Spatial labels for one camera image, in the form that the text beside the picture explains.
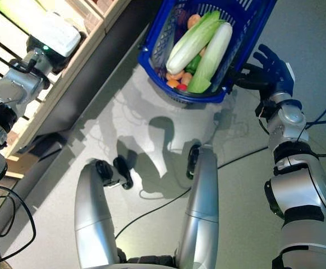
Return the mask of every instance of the blue plastic basket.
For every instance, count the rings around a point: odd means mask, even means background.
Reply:
[[[146,37],[139,63],[149,77],[171,98],[183,103],[220,103],[233,86],[254,48],[277,0],[164,0]],[[221,18],[233,27],[230,44],[212,85],[203,94],[170,88],[166,82],[166,62],[174,44],[187,30],[193,14],[220,10]]]

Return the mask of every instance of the robot forearm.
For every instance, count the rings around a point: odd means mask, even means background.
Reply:
[[[273,269],[326,268],[326,175],[307,144],[305,117],[295,108],[280,108],[268,121],[275,176],[265,193],[284,219]]]
[[[0,149],[7,134],[24,115],[28,103],[49,87],[47,76],[59,73],[68,63],[82,36],[55,13],[48,13],[37,24],[27,41],[27,55],[12,60],[10,70],[0,79]],[[0,155],[0,179],[7,170]]]
[[[263,67],[248,64],[236,84],[259,90],[256,116],[268,122],[274,177],[265,184],[271,210],[284,219],[279,256],[273,269],[326,268],[326,175],[308,145],[302,105],[292,98],[294,75],[289,64],[265,45],[254,53]]]

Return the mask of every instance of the floor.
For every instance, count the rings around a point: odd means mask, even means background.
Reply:
[[[326,1],[278,1],[258,44],[270,46],[291,63],[297,77],[295,98],[308,120],[326,106]],[[77,180],[91,159],[125,156],[134,187],[108,189],[116,233],[128,222],[179,196],[190,185],[186,157],[196,141],[212,143],[218,163],[267,144],[254,116],[255,92],[236,89],[221,104],[184,108],[155,87],[137,64],[133,47],[103,85],[74,128],[69,144],[26,199],[37,227],[35,242],[9,260],[13,268],[79,268],[74,235]],[[310,129],[311,146],[326,152],[326,126]],[[326,159],[322,160],[326,171]],[[265,199],[272,175],[268,150],[219,170],[220,235],[216,268],[270,268],[277,255],[282,221]],[[117,240],[128,257],[173,254],[180,236],[184,196],[146,216]],[[20,210],[12,234],[0,239],[9,254],[31,237]]]

